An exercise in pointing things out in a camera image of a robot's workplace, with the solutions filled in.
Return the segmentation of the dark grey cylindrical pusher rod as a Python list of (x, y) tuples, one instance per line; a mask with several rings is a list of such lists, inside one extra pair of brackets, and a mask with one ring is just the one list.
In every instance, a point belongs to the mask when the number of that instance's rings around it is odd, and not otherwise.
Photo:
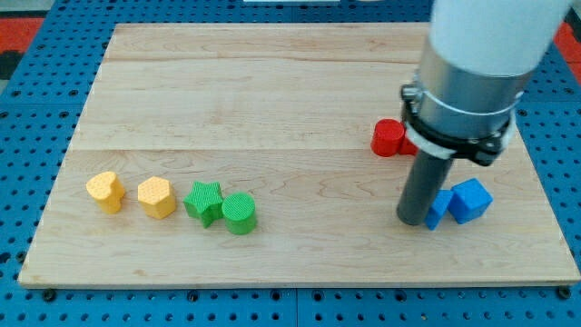
[(418, 151), (397, 205), (397, 215), (403, 223), (424, 223), (453, 162), (453, 158), (440, 159)]

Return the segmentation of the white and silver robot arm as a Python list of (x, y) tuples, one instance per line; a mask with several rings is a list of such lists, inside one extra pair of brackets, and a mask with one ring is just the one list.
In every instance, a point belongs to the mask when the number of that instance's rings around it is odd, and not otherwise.
[(515, 107), (570, 0), (437, 0), (419, 68), (402, 85), (401, 118), (419, 152), (397, 206), (409, 225), (456, 159), (491, 165), (516, 130)]

